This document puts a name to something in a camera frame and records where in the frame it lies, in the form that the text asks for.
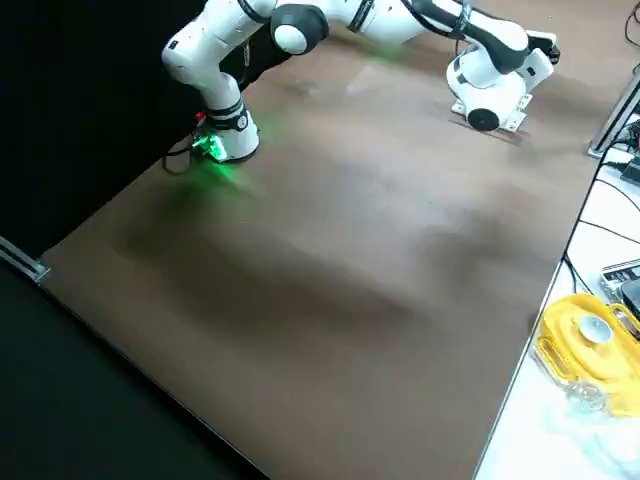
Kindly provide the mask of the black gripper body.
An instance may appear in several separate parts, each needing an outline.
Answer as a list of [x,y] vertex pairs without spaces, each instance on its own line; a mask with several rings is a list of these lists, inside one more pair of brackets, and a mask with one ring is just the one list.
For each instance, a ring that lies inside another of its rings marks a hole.
[[557,35],[552,32],[526,30],[528,36],[527,58],[539,49],[547,56],[551,64],[557,64],[560,59],[560,50],[556,45]]

